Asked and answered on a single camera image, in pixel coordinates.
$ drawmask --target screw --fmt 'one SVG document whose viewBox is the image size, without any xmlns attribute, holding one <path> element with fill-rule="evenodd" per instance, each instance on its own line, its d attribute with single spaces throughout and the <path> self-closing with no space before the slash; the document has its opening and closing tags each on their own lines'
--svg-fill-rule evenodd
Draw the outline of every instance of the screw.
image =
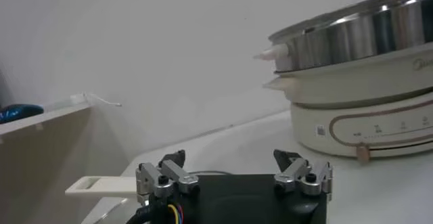
<svg viewBox="0 0 433 224">
<path fill-rule="evenodd" d="M 317 180 L 317 177 L 315 174 L 309 173 L 308 175 L 305 176 L 305 181 L 307 183 L 315 183 Z"/>
<path fill-rule="evenodd" d="M 166 185 L 168 183 L 168 177 L 166 175 L 161 175 L 158 177 L 159 185 Z"/>
</svg>

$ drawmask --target metal bracket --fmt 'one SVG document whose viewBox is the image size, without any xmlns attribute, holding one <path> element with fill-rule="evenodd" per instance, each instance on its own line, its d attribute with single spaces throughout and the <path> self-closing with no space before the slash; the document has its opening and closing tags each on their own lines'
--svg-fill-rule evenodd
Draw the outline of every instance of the metal bracket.
<svg viewBox="0 0 433 224">
<path fill-rule="evenodd" d="M 200 190 L 198 176 L 188 174 L 172 160 L 162 162 L 161 172 L 176 181 L 179 191 L 183 194 L 195 194 Z"/>
<path fill-rule="evenodd" d="M 282 173 L 274 175 L 275 189 L 280 193 L 288 193 L 295 190 L 296 181 L 310 171 L 308 161 L 297 158 Z"/>
<path fill-rule="evenodd" d="M 137 178 L 137 199 L 143 204 L 143 193 L 153 193 L 157 198 L 167 198 L 173 194 L 173 181 L 151 163 L 140 164 L 135 171 Z"/>
<path fill-rule="evenodd" d="M 300 180 L 302 193 L 308 196 L 318 196 L 325 192 L 331 200 L 332 194 L 332 167 L 328 162 L 318 162 L 313 165 L 311 172 Z"/>
</svg>

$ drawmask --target white plastic handle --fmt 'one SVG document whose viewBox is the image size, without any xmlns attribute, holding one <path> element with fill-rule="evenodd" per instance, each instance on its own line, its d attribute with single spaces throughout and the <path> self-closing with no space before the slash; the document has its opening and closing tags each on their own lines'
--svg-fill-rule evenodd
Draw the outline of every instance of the white plastic handle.
<svg viewBox="0 0 433 224">
<path fill-rule="evenodd" d="M 291 91 L 293 90 L 295 84 L 296 79 L 279 77 L 264 84 L 263 87 L 280 91 Z"/>
<path fill-rule="evenodd" d="M 262 53 L 255 55 L 254 59 L 277 60 L 280 58 L 288 57 L 288 55 L 289 55 L 288 46 L 286 44 L 277 44 L 264 50 Z"/>
<path fill-rule="evenodd" d="M 135 177 L 81 177 L 66 191 L 67 196 L 136 198 Z"/>
</svg>

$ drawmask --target black cable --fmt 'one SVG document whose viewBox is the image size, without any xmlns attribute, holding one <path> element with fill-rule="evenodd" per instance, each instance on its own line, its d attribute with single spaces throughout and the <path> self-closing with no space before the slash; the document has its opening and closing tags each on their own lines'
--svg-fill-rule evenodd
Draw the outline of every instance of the black cable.
<svg viewBox="0 0 433 224">
<path fill-rule="evenodd" d="M 225 172 L 225 171 L 193 171 L 188 172 L 191 175 L 195 174 L 220 174 L 220 175 L 232 175 L 231 173 Z"/>
<path fill-rule="evenodd" d="M 127 224 L 143 224 L 152 220 L 153 214 L 149 211 L 150 208 L 146 208 L 147 210 L 138 211 L 133 215 L 128 221 Z"/>
</svg>

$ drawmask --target white cable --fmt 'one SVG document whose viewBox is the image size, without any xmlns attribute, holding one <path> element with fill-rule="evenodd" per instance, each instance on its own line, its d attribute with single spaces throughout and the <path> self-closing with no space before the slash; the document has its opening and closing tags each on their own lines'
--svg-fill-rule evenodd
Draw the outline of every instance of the white cable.
<svg viewBox="0 0 433 224">
<path fill-rule="evenodd" d="M 93 98 L 95 98 L 95 99 L 98 99 L 98 100 L 100 100 L 100 101 L 102 101 L 103 103 L 108 104 L 108 105 L 112 105 L 112 106 L 122 106 L 121 103 L 114 103 L 114 102 L 106 101 L 106 100 L 104 100 L 103 98 L 101 98 L 100 96 L 98 96 L 98 95 L 96 95 L 96 94 L 94 94 L 94 93 L 84 93 L 84 95 L 89 95 L 89 96 L 91 96 L 91 97 L 93 97 Z"/>
</svg>

